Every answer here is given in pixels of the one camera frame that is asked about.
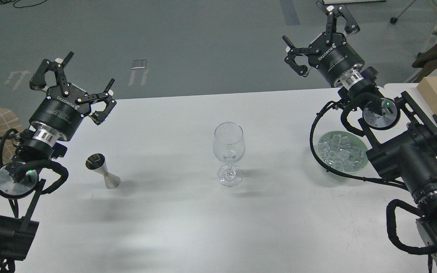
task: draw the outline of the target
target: wine glass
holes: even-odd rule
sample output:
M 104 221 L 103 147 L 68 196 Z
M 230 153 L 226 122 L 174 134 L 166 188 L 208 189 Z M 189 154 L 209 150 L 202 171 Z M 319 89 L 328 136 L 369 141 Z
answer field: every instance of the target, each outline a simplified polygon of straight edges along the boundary
M 224 122 L 215 129 L 214 154 L 226 163 L 218 170 L 220 182 L 227 187 L 238 185 L 242 181 L 242 171 L 233 163 L 238 162 L 246 151 L 244 132 L 234 122 Z

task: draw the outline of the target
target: bowl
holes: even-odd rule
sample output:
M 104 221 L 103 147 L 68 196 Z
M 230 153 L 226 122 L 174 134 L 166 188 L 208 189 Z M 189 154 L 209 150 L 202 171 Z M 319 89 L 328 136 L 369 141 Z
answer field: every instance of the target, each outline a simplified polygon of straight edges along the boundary
M 363 140 L 345 131 L 325 133 L 316 145 L 316 152 L 323 162 L 348 174 L 357 173 L 367 166 L 367 150 Z

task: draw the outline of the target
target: table surface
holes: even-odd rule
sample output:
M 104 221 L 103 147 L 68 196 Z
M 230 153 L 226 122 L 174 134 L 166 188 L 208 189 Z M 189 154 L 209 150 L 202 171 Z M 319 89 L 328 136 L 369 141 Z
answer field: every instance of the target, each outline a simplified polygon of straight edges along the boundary
M 407 90 L 431 116 L 415 86 L 388 84 L 383 92 Z M 427 271 L 427 256 L 387 238 L 385 206 L 413 204 L 407 191 L 326 173 L 311 156 L 311 123 L 338 100 L 337 90 L 118 100 L 102 125 L 87 118 L 64 143 L 68 152 L 57 161 L 68 181 L 40 198 L 32 218 L 40 226 L 17 272 Z M 223 164 L 212 151 L 214 129 L 225 121 L 240 124 L 246 142 L 237 163 L 244 179 L 233 188 L 218 181 Z M 406 121 L 379 140 L 405 131 Z M 324 116 L 315 140 L 332 130 L 344 130 L 340 111 Z M 85 168 L 97 152 L 122 180 L 115 190 Z M 378 177 L 370 164 L 357 174 Z M 20 201 L 20 214 L 29 201 Z M 0 214 L 11 215 L 1 197 Z M 416 217 L 397 215 L 401 241 L 423 246 Z

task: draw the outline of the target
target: gray floor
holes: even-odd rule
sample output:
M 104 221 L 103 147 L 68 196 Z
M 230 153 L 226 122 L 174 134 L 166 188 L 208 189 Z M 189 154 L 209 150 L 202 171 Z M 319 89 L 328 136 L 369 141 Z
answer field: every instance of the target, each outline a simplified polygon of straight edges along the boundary
M 425 1 L 414 3 L 397 24 L 389 23 L 407 2 L 347 5 L 361 28 L 347 40 L 367 66 L 379 71 L 378 85 L 403 82 L 415 71 L 411 63 L 432 30 L 435 14 Z M 339 22 L 341 30 L 344 21 Z M 303 78 L 283 62 L 281 39 L 287 35 L 305 47 L 325 26 L 326 15 L 314 0 L 0 5 L 0 107 L 12 109 L 27 124 L 44 97 L 28 88 L 32 74 L 44 58 L 64 58 L 70 51 L 75 55 L 65 69 L 68 81 L 97 93 L 113 77 L 116 99 L 327 88 L 317 71 Z M 147 59 L 147 70 L 136 71 L 132 80 L 136 59 Z M 24 72 L 11 78 L 16 71 Z M 47 82 L 54 84 L 50 73 Z

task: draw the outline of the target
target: metal jigger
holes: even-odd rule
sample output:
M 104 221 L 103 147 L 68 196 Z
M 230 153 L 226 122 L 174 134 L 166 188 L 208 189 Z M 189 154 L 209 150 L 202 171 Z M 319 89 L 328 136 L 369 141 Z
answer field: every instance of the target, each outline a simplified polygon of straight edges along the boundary
M 102 174 L 104 176 L 105 187 L 112 190 L 117 188 L 121 183 L 121 178 L 107 171 L 105 157 L 103 154 L 92 154 L 85 161 L 85 166 L 91 171 Z

